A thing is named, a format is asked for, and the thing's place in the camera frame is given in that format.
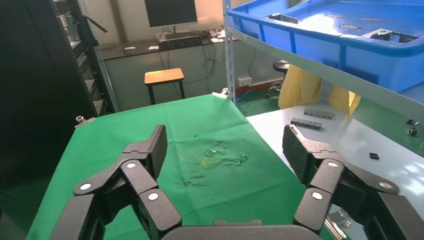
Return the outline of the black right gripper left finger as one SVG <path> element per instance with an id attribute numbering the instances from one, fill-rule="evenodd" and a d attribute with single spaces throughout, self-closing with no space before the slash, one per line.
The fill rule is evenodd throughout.
<path id="1" fill-rule="evenodd" d="M 77 184 L 54 230 L 52 240 L 102 240 L 105 227 L 131 206 L 151 240 L 182 225 L 182 217 L 159 188 L 167 154 L 165 125 L 146 140 L 129 144 L 117 162 Z"/>

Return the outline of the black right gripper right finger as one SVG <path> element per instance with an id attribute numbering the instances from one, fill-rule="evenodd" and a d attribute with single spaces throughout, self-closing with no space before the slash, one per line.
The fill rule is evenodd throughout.
<path id="1" fill-rule="evenodd" d="M 306 191 L 293 223 L 319 235 L 331 205 L 363 226 L 370 240 L 421 240 L 424 221 L 392 181 L 349 163 L 329 144 L 284 127 L 282 150 Z"/>

